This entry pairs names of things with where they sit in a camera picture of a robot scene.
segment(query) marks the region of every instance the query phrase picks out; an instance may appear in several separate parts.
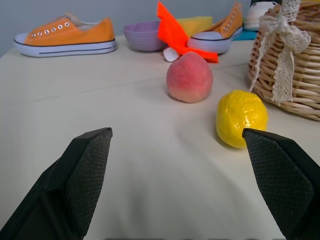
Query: fake lemon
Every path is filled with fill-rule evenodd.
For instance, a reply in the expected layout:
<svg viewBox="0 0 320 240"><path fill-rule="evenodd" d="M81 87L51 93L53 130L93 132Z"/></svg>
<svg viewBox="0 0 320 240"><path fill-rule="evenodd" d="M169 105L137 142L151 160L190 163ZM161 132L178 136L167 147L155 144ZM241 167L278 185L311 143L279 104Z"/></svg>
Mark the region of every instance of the fake lemon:
<svg viewBox="0 0 320 240"><path fill-rule="evenodd" d="M244 128L265 131L268 113L261 99L254 93L234 90L218 103L215 127L219 137L235 148L245 148Z"/></svg>

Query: orange sneaker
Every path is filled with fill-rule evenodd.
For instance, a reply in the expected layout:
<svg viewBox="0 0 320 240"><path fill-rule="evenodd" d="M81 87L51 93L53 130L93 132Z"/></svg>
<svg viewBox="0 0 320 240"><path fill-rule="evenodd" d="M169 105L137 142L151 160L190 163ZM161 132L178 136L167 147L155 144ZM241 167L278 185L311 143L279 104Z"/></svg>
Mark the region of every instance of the orange sneaker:
<svg viewBox="0 0 320 240"><path fill-rule="evenodd" d="M211 29L189 38L187 46L210 53L223 54L229 51L232 40L243 30L242 5L235 2L230 14L214 24Z"/></svg>
<svg viewBox="0 0 320 240"><path fill-rule="evenodd" d="M109 18L87 23L71 13L66 13L32 32L16 35L14 45L21 54L32 57L105 54L117 48Z"/></svg>

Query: orange cloth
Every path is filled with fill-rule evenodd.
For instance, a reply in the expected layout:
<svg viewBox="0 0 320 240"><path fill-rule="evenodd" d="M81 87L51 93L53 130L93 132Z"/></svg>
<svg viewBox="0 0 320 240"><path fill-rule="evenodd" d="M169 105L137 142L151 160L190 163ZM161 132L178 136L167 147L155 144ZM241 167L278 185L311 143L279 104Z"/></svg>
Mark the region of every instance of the orange cloth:
<svg viewBox="0 0 320 240"><path fill-rule="evenodd" d="M187 52L195 52L204 59L213 63L219 62L218 54L216 52L206 52L187 47L187 42L189 39L188 35L185 33L183 27L177 22L177 20L160 1L158 1L157 17L161 19L158 37L163 42L168 44L170 48L173 48L181 55L184 55Z"/></svg>

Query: lace ribbon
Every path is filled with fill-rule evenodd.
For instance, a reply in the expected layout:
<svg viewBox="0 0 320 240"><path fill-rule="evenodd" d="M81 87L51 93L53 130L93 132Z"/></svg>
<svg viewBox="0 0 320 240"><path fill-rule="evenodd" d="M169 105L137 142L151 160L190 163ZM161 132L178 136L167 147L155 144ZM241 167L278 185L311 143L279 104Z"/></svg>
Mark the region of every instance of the lace ribbon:
<svg viewBox="0 0 320 240"><path fill-rule="evenodd" d="M276 17L264 15L259 19L260 31L263 40L259 48L259 57L256 61L255 74L249 91L255 86L260 72L261 60L274 45L279 35L284 43L282 51L277 58L277 68L274 72L272 101L278 105L283 101L292 101L293 75L295 70L294 53L303 52L311 42L306 31L300 31L296 26L289 25L288 21L296 20L301 0L284 0L280 12Z"/></svg>

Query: shoe tongue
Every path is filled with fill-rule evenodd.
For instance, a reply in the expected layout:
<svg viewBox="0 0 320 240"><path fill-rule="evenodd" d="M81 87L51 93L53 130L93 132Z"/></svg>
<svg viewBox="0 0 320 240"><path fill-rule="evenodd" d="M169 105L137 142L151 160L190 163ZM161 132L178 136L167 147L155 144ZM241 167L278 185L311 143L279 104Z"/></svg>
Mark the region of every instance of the shoe tongue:
<svg viewBox="0 0 320 240"><path fill-rule="evenodd" d="M63 17L69 19L76 26L82 24L82 22L70 12L66 12Z"/></svg>

